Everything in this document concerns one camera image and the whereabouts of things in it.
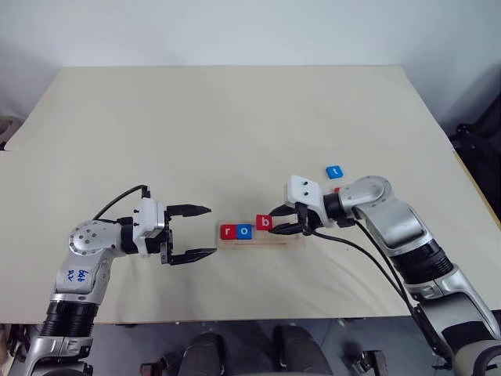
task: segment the white wall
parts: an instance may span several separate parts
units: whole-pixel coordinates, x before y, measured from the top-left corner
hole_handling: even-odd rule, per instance
[[[499,92],[500,0],[0,0],[0,114],[61,66],[393,64],[438,122]]]

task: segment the beige tabletop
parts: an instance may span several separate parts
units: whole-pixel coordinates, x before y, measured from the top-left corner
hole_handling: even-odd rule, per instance
[[[215,244],[219,221],[282,204],[289,175],[326,190],[382,175],[492,309],[499,227],[400,67],[64,68],[0,154],[0,322],[45,318],[67,237],[136,184],[174,219],[175,250]],[[328,165],[344,178],[329,180]],[[130,215],[129,197],[107,218]],[[354,228],[330,231],[376,252]],[[186,266],[114,262],[98,322],[406,315],[368,259],[307,238],[299,249],[222,249]]]

